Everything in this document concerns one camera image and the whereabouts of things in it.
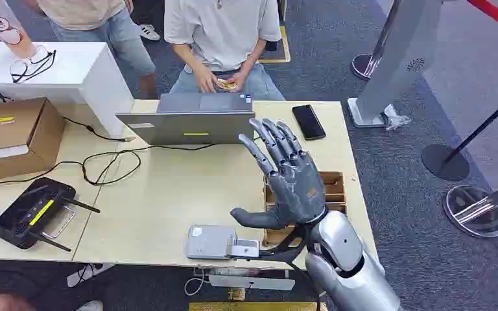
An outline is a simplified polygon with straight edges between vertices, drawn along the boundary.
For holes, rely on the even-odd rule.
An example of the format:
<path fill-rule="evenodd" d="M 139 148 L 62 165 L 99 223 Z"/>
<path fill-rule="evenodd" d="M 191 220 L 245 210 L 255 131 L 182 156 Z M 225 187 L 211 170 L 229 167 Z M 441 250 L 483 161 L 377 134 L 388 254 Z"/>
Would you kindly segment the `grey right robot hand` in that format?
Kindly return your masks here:
<path fill-rule="evenodd" d="M 267 118 L 251 118 L 249 123 L 264 142 L 268 155 L 245 134 L 239 134 L 239 140 L 266 177 L 275 206 L 258 213 L 234 208 L 230 215 L 244 227 L 276 230 L 289 224 L 311 223 L 325 215 L 323 181 L 310 153 L 302 149 L 291 129 Z"/>

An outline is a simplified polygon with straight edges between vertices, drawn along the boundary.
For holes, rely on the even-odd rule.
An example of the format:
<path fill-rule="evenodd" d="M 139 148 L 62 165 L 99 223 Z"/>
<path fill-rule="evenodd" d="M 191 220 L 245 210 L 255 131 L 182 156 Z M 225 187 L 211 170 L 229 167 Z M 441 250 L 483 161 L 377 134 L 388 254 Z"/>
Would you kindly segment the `seated person's right hand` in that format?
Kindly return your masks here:
<path fill-rule="evenodd" d="M 217 77 L 205 65 L 198 63 L 192 68 L 201 93 L 215 93 Z"/>

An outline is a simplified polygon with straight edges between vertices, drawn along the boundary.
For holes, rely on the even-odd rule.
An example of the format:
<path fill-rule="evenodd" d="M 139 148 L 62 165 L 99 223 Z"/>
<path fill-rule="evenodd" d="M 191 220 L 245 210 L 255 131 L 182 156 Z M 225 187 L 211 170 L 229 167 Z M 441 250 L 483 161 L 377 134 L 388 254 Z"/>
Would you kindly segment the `seated person's left hand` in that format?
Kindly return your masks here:
<path fill-rule="evenodd" d="M 227 90 L 231 92 L 241 92 L 243 90 L 244 83 L 247 79 L 248 73 L 245 71 L 238 71 L 231 75 L 226 80 Z"/>

